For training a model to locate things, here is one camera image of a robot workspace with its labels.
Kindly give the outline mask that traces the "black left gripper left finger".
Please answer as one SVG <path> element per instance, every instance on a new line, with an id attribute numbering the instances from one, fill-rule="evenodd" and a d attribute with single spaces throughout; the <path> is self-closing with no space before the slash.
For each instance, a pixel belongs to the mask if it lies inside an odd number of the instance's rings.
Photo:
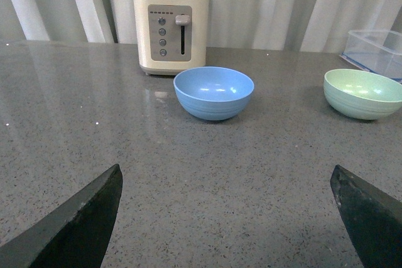
<path id="1" fill-rule="evenodd" d="M 100 267 L 122 194 L 118 164 L 1 247 L 1 267 Z"/>

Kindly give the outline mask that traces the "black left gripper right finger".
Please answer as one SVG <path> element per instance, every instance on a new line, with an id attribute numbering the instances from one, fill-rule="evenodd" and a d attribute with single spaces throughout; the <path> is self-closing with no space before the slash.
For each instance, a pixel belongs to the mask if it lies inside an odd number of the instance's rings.
<path id="1" fill-rule="evenodd" d="M 330 186 L 364 267 L 401 267 L 401 202 L 337 165 Z"/>

